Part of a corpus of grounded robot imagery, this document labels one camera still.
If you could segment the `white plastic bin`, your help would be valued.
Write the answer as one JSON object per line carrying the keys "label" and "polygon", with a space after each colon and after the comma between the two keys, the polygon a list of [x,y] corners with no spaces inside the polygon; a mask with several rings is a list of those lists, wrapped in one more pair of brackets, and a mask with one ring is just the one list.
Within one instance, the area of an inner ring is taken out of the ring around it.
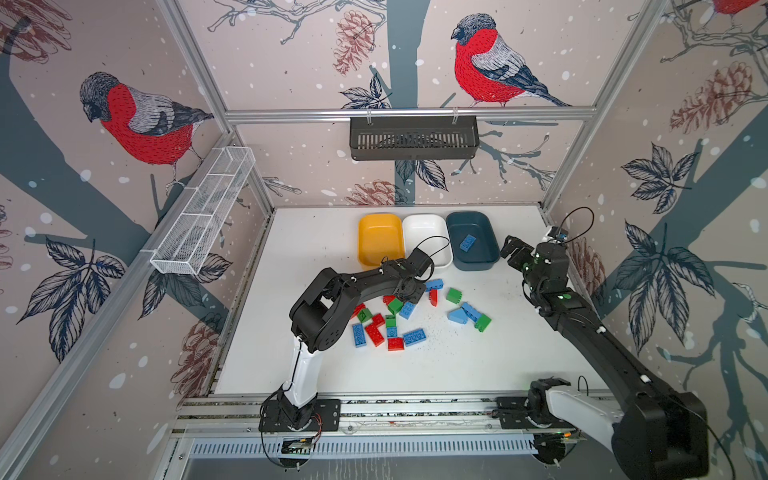
{"label": "white plastic bin", "polygon": [[418,248],[428,254],[437,270],[453,263],[453,251],[446,220],[436,214],[414,214],[402,221],[405,254]]}

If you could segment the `yellow plastic bin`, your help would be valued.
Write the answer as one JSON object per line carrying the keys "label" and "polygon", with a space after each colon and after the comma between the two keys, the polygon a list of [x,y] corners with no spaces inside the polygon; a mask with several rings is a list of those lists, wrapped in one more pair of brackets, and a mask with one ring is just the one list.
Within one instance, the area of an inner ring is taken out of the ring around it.
{"label": "yellow plastic bin", "polygon": [[405,257],[402,221],[389,213],[365,215],[359,221],[358,261],[364,268],[379,266],[383,260]]}

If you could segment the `teal plastic bin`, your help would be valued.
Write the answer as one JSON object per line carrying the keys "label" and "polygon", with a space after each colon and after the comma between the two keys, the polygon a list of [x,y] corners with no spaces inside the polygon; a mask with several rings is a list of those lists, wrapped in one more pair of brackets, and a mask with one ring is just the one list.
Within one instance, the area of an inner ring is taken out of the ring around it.
{"label": "teal plastic bin", "polygon": [[485,271],[499,259],[500,248],[488,217],[479,211],[459,211],[446,218],[453,263],[461,271]]}

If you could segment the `light blue lego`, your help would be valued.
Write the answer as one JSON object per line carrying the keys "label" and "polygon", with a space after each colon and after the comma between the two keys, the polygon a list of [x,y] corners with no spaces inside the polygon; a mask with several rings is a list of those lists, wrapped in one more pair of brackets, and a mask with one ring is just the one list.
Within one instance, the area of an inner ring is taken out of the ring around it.
{"label": "light blue lego", "polygon": [[462,308],[458,308],[455,310],[450,311],[447,314],[447,318],[457,324],[467,324],[470,320],[470,317],[467,315],[466,311]]}

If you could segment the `blue long lego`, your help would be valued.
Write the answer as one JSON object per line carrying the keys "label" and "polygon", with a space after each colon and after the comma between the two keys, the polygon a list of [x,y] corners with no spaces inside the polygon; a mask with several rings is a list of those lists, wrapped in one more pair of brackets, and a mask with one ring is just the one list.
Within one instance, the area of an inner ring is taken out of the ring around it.
{"label": "blue long lego", "polygon": [[468,234],[460,243],[460,250],[463,252],[468,252],[475,242],[476,237],[474,235]]}

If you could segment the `blue lego diagonal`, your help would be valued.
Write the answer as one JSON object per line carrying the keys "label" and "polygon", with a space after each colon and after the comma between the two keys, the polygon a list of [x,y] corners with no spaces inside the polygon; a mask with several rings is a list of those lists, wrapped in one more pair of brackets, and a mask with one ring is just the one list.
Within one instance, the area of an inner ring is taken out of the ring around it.
{"label": "blue lego diagonal", "polygon": [[464,303],[461,305],[461,309],[463,310],[463,312],[465,313],[465,315],[466,315],[466,316],[467,316],[469,319],[471,319],[473,322],[476,322],[476,321],[477,321],[477,320],[479,320],[479,319],[480,319],[480,317],[482,316],[482,313],[481,313],[481,312],[479,312],[479,311],[478,311],[476,308],[474,308],[473,306],[471,306],[469,303],[466,303],[466,302],[464,302]]}

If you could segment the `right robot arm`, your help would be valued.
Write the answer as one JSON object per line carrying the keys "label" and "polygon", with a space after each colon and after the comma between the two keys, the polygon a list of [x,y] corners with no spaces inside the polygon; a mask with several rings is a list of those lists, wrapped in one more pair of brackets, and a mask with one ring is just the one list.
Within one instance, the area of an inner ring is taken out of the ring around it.
{"label": "right robot arm", "polygon": [[523,293],[538,314],[588,361],[611,391],[599,400],[560,378],[532,382],[528,420],[566,422],[611,451],[630,479],[688,479],[709,471],[707,412],[692,393],[677,392],[640,363],[568,286],[563,244],[531,246],[509,236],[500,255],[522,274]]}

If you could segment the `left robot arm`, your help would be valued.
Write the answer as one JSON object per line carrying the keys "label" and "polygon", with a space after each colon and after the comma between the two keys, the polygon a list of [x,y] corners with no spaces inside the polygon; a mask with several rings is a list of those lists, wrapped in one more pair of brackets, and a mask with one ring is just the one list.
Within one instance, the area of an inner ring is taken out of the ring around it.
{"label": "left robot arm", "polygon": [[388,295],[415,303],[426,292],[425,275],[434,269],[432,258],[418,248],[406,258],[385,260],[359,273],[323,269],[290,309],[293,368],[283,385],[262,403],[258,430],[336,431],[340,402],[318,399],[324,352],[342,337],[359,305]]}

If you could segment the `green square lego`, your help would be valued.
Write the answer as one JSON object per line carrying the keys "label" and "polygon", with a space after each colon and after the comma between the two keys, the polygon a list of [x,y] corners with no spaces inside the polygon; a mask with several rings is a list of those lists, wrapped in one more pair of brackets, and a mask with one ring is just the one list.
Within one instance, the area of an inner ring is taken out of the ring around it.
{"label": "green square lego", "polygon": [[446,293],[446,300],[453,304],[460,304],[463,299],[463,293],[455,288],[449,288]]}

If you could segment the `blue lego bottom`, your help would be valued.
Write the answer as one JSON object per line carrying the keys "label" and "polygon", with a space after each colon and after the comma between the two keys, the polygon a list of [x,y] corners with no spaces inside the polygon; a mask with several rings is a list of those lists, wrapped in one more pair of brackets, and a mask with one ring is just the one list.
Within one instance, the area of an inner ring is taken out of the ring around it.
{"label": "blue lego bottom", "polygon": [[404,333],[402,338],[404,341],[404,345],[406,347],[410,347],[425,341],[427,339],[427,336],[425,331],[422,328],[418,328],[418,329],[414,329]]}

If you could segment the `red lego bottom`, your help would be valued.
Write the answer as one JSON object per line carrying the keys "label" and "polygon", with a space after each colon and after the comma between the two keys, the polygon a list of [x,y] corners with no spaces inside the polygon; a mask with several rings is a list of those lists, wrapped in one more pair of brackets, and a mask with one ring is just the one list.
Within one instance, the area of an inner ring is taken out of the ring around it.
{"label": "red lego bottom", "polygon": [[388,338],[387,348],[390,352],[403,351],[405,349],[404,339],[401,337]]}

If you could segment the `red lego lower diagonal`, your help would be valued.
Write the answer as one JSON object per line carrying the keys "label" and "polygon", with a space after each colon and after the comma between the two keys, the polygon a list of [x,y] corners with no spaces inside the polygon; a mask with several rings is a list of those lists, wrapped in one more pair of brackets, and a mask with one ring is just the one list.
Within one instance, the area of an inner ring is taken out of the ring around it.
{"label": "red lego lower diagonal", "polygon": [[382,335],[379,327],[370,324],[367,325],[364,330],[375,347],[378,347],[385,342],[385,337]]}

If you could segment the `red lego left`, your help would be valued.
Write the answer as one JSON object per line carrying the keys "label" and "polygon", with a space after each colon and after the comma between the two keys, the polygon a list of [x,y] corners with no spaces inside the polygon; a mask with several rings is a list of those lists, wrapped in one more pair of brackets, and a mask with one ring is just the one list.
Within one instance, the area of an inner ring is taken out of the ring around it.
{"label": "red lego left", "polygon": [[356,307],[356,308],[355,308],[355,310],[353,311],[353,314],[352,314],[352,318],[354,318],[354,317],[357,317],[357,316],[359,315],[359,313],[360,313],[360,312],[361,312],[363,309],[365,309],[365,308],[366,308],[366,306],[365,306],[365,304],[364,304],[364,303],[361,303],[361,304],[357,305],[357,307]]}

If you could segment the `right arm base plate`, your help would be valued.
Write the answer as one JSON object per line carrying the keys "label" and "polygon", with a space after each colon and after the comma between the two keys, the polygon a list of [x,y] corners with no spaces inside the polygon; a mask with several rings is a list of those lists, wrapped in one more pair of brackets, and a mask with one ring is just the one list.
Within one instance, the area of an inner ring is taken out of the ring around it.
{"label": "right arm base plate", "polygon": [[495,399],[495,403],[491,417],[500,422],[502,429],[576,430],[576,427],[570,423],[554,417],[545,419],[532,417],[532,410],[529,408],[529,400],[526,396],[501,396]]}

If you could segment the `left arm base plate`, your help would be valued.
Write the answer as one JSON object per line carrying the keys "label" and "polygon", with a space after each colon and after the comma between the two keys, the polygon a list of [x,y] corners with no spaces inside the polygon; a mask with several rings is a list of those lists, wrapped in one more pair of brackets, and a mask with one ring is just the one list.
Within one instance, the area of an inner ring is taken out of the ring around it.
{"label": "left arm base plate", "polygon": [[260,408],[260,433],[336,432],[339,429],[341,402],[314,399],[299,408],[287,398],[270,399]]}

